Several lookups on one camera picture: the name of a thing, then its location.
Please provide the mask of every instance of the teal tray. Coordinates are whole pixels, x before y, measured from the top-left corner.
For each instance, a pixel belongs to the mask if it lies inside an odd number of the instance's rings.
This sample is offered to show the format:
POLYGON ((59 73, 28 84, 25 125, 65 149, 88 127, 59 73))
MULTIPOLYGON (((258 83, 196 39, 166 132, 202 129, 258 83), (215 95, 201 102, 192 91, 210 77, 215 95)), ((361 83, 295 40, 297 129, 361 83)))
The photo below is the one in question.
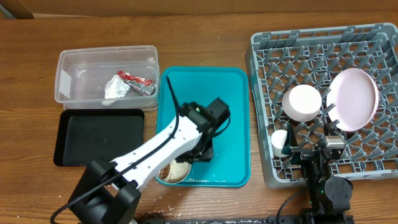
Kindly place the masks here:
POLYGON ((214 158, 194 162, 188 177, 179 186, 242 187, 250 178, 250 127, 248 77, 239 68, 170 67, 161 79, 157 132, 175 117, 166 77, 170 77, 178 102, 192 101, 207 106, 221 98, 231 112, 231 124, 213 139, 214 158))

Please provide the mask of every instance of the white label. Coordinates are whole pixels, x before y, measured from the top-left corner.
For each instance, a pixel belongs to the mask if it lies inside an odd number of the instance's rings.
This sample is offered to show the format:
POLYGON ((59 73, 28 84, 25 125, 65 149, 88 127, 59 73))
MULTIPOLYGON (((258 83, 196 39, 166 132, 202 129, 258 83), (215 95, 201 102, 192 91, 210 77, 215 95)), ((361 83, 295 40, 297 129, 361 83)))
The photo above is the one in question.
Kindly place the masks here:
POLYGON ((70 98, 70 84, 72 77, 64 70, 61 71, 60 92, 70 98))

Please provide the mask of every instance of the brown wooden table top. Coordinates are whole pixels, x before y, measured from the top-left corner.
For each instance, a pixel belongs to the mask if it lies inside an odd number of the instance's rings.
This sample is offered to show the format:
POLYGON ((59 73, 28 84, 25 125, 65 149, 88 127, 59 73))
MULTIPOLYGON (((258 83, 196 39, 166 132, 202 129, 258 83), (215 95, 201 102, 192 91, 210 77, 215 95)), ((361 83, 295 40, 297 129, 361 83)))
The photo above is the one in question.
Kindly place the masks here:
MULTIPOLYGON (((55 69, 68 49, 154 45, 160 67, 239 67, 255 32, 398 24, 398 12, 311 12, 220 16, 108 17, 0 21, 0 223, 48 223, 67 202, 83 167, 57 167, 53 151, 63 108, 54 100, 55 69)), ((145 140, 155 134, 157 112, 145 117, 145 140)), ((251 97, 251 178, 239 189, 165 187, 152 180, 137 218, 174 208, 168 219, 244 218, 275 215, 297 189, 274 190, 262 178, 257 124, 251 97)), ((354 181, 351 210, 356 223, 398 223, 398 180, 354 181)), ((298 214, 308 196, 283 214, 298 214)), ((76 223, 63 212, 57 220, 76 223)))

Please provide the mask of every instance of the clear plastic container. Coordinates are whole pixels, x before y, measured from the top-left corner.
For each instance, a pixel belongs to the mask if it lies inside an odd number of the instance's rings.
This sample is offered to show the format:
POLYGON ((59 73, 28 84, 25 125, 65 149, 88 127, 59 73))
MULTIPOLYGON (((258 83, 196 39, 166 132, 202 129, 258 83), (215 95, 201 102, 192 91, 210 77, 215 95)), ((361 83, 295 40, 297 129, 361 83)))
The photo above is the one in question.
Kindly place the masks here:
POLYGON ((55 77, 55 101, 64 108, 138 108, 154 110, 159 96, 159 63, 154 46, 102 47, 65 50, 60 54, 55 77), (125 97, 106 106, 105 85, 120 70, 156 82, 156 89, 143 96, 130 88, 125 97))

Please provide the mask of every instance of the brown food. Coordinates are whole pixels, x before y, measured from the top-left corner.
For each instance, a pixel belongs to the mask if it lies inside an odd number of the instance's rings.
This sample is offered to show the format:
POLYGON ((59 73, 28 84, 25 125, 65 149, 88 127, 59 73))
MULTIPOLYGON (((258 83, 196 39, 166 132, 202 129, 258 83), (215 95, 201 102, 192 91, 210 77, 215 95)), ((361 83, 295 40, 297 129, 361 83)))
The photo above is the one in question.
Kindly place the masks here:
POLYGON ((161 179, 166 179, 169 176, 170 172, 170 164, 167 164, 162 170, 159 172, 159 176, 161 179))

